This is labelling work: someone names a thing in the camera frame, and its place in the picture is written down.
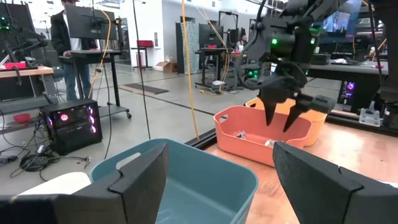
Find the red box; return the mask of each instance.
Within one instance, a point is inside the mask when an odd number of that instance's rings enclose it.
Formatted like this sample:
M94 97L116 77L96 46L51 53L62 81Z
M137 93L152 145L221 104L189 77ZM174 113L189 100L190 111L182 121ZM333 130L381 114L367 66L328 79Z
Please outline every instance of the red box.
M154 42L151 40L137 40L137 46L140 47L153 47Z
M4 66L6 69L13 69L14 66L16 66L19 69L26 68L26 63L25 62L18 62L18 63L5 63Z

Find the pc case with pink lights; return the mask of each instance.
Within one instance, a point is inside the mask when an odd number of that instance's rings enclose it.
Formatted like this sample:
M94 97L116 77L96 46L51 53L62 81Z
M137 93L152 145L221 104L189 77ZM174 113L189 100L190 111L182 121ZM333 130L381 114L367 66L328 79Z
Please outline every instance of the pc case with pink lights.
M40 114L52 150L60 156L102 141L96 101L84 99L52 104L41 108Z

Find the wooden tabletop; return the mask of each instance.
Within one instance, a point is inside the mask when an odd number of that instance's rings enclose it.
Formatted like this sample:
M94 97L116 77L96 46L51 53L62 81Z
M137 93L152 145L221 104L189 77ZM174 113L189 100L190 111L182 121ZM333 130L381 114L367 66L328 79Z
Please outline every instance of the wooden tabletop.
M304 150L376 180L398 183L398 138L325 123L318 141ZM272 167L221 151L206 150L253 170L259 187L247 224L299 223Z
M29 76L29 75L48 75L53 74L54 70L52 68L48 68L45 66L39 66L38 69L30 69L30 70L20 70L19 74L21 76ZM17 73L14 71L1 72L0 78L9 78L9 77L17 77Z

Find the black mat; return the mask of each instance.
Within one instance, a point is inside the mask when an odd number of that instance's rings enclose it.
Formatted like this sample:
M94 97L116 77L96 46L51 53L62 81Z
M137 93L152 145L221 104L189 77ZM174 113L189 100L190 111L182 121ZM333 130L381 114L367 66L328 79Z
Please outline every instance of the black mat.
M121 88L122 90L130 91L130 92L142 93L142 85L140 83L121 85L119 88ZM149 94L149 95L158 95L161 93L168 92L168 90L163 90L160 88L155 88L155 87L145 86L145 85L144 85L144 89L145 89L145 94Z

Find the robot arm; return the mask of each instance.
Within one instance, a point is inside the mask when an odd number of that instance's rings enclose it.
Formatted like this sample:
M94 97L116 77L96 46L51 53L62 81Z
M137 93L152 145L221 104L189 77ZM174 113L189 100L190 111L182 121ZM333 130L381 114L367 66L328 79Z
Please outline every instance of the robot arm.
M258 97L264 103L267 125L272 122L276 105L288 98L294 99L296 104L290 109L284 131L308 110L329 113L334 108L335 100L325 96L308 96L301 89L307 83L305 74L321 29L312 27L312 24L332 15L346 1L290 0L278 18L262 17L251 27L254 38L241 52L241 58L247 52L250 62L254 59L255 63L276 63L275 75L243 82L239 75L240 63L236 69L239 80L246 88L260 90Z

